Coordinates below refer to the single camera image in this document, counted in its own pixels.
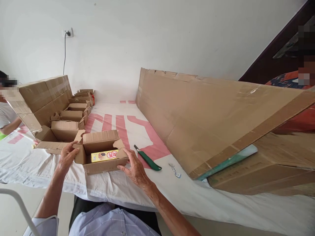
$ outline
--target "white sheet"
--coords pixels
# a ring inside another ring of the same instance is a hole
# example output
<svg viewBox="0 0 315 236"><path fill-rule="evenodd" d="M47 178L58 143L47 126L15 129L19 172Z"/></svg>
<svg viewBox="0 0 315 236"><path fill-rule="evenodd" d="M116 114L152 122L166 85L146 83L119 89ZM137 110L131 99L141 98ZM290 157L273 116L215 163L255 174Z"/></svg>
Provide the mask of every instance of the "white sheet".
<svg viewBox="0 0 315 236"><path fill-rule="evenodd" d="M135 104L95 105L86 129L98 132L109 127L117 128L125 145L130 145L131 149L135 150L133 145L136 144L140 149L149 148L149 153L145 152L152 159L160 157L155 162L163 168L162 171L146 168L146 173L183 214L287 235L314 235L314 198L273 194L245 196L212 189L201 181L192 181L165 150ZM0 141L0 182L47 187L59 156L50 155L42 149L32 149L32 140L30 132L20 130ZM181 178L175 176L169 163L174 164ZM155 211L148 197L121 171L87 176L81 165L73 163L63 191L92 201L110 201L133 209Z"/></svg>

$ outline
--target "wall socket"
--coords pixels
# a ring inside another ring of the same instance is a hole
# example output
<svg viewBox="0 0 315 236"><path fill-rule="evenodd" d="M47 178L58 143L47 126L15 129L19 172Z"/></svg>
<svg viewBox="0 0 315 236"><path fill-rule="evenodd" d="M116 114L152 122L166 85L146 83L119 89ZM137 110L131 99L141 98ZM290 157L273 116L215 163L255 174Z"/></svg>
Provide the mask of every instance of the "wall socket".
<svg viewBox="0 0 315 236"><path fill-rule="evenodd" d="M66 38L72 38L73 37L73 29L72 28L70 28L70 29L64 29L63 31L62 31L62 37L63 38L65 38L65 34L66 34L66 32L70 32L70 36L68 36L68 35L66 35Z"/></svg>

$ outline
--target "elderly hand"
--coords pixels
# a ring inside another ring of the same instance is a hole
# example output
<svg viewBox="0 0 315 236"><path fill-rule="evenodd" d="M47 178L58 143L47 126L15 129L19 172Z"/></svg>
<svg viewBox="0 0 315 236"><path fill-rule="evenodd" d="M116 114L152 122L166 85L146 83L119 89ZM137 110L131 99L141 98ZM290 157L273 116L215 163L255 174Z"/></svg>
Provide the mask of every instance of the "elderly hand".
<svg viewBox="0 0 315 236"><path fill-rule="evenodd" d="M76 144L78 141L73 141L65 146L60 154L60 159L58 163L58 168L66 173L69 171L70 166L75 158L75 155L79 152L79 148L74 149L73 144Z"/></svg>
<svg viewBox="0 0 315 236"><path fill-rule="evenodd" d="M142 188L143 190L152 186L153 182L145 173L143 164L137 158L135 152L133 150L125 148L123 150L129 157L131 168L128 169L127 167L121 165L117 166L117 168L125 172L125 174L132 180L132 182L134 182L138 187Z"/></svg>

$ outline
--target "floor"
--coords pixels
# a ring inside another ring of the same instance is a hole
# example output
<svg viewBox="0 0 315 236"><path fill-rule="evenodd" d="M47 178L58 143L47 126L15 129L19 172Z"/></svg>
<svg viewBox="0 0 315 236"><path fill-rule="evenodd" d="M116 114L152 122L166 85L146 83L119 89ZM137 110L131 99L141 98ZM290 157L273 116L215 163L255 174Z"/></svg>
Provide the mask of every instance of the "floor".
<svg viewBox="0 0 315 236"><path fill-rule="evenodd" d="M45 190L39 188L30 188L19 184L0 184L0 188L12 189L18 192L26 205L31 216L34 215L36 209L44 195ZM8 195L0 195L1 211L0 211L0 235L22 236L27 223L19 209L15 200ZM59 205L59 229L58 235L68 235L69 220L73 207L73 194L62 193ZM160 214L157 214L158 224L163 236L172 236ZM256 236L281 236L281 234L262 231L258 229L248 228L235 224L210 221L196 217L187 216L188 221L199 231L202 236L221 236L221 235L256 235Z"/></svg>

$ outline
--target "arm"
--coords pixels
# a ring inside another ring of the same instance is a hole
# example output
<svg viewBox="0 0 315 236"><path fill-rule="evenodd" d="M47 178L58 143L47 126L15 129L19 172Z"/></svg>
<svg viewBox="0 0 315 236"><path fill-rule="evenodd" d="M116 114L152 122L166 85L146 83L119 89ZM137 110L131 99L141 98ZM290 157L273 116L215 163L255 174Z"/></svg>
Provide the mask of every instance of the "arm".
<svg viewBox="0 0 315 236"><path fill-rule="evenodd" d="M9 135L14 130L16 130L18 128L18 126L20 125L21 122L22 122L21 119L17 117L12 123L4 126L2 129L0 129L0 132L5 134L5 135Z"/></svg>
<svg viewBox="0 0 315 236"><path fill-rule="evenodd" d="M185 219L185 217L163 196L156 185L146 175L142 163L136 157L132 150L124 151L127 153L131 169L124 166L117 166L120 170L131 178L131 180L140 187L163 217L168 228L174 236L200 236L198 231Z"/></svg>
<svg viewBox="0 0 315 236"><path fill-rule="evenodd" d="M79 152L79 148L74 149L72 147L75 143L77 143L77 141L69 143L62 149L58 166L52 176L48 188L46 189L35 218L48 218L58 214L63 182L75 155Z"/></svg>

